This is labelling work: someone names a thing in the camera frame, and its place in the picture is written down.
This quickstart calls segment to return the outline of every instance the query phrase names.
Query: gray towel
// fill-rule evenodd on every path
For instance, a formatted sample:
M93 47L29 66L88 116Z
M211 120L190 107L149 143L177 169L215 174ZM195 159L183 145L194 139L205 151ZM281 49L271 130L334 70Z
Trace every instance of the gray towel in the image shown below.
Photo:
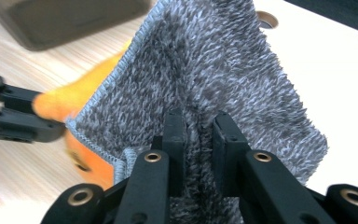
M237 122L253 149L277 155L305 184L327 150L259 30L251 0L161 0L71 132L115 166L115 183L162 135L164 113L187 125L186 190L171 199L172 223L240 223L238 200L216 192L212 121Z

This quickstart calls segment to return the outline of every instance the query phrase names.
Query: table surface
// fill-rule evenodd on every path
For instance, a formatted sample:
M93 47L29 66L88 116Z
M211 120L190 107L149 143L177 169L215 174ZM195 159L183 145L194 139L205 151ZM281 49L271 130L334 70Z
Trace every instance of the table surface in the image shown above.
M255 0L279 25L264 30L272 50L328 139L329 151L307 186L358 186L358 31L282 0ZM39 52L22 48L0 25L0 76L8 84L47 91L76 80L116 53L144 18ZM0 141L0 223L40 222L54 200L83 180L62 139L22 144Z

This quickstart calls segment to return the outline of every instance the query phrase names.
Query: gray fabric fibers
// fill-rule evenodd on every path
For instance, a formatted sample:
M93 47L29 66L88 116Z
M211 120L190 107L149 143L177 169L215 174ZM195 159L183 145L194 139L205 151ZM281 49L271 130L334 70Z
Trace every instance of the gray fabric fibers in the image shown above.
M234 118L251 148L277 155L302 184L326 153L258 24L250 0L159 1L117 68L67 121L115 165L117 183L162 134L164 113L181 107L186 190L171 199L172 223L242 222L238 201L214 187L211 134L219 110Z

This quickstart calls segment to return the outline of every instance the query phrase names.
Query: orange plush toy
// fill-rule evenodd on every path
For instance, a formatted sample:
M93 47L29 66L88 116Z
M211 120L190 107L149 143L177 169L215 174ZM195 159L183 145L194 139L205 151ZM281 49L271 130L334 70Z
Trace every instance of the orange plush toy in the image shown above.
M95 66L79 80L37 95L33 101L34 112L41 118L60 122L65 122L68 116L76 116L111 73L129 44L112 58ZM69 131L65 132L64 137L66 151L83 178L104 189L110 188L113 185L114 167L77 141Z

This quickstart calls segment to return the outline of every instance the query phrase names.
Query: black bracket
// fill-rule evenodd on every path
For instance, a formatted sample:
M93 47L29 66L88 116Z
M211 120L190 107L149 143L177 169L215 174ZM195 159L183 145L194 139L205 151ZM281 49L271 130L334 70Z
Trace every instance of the black bracket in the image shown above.
M41 119L32 109L39 92L5 84L0 77L0 140L31 143L50 142L59 138L65 129L60 122Z
M171 141L164 145L163 139L165 134L168 138L182 134L179 115L178 110L168 113L164 124L168 130L154 138L151 150L138 156L130 178L105 192L84 184L68 189L50 207L42 223L169 223L170 197L183 191L172 190L170 184L186 173L181 161L186 143ZM227 113L216 116L212 141L217 190L226 197L240 198L245 223L358 224L358 188L335 185L323 196L303 187L275 155L251 150ZM172 166L175 160L179 160L179 166Z

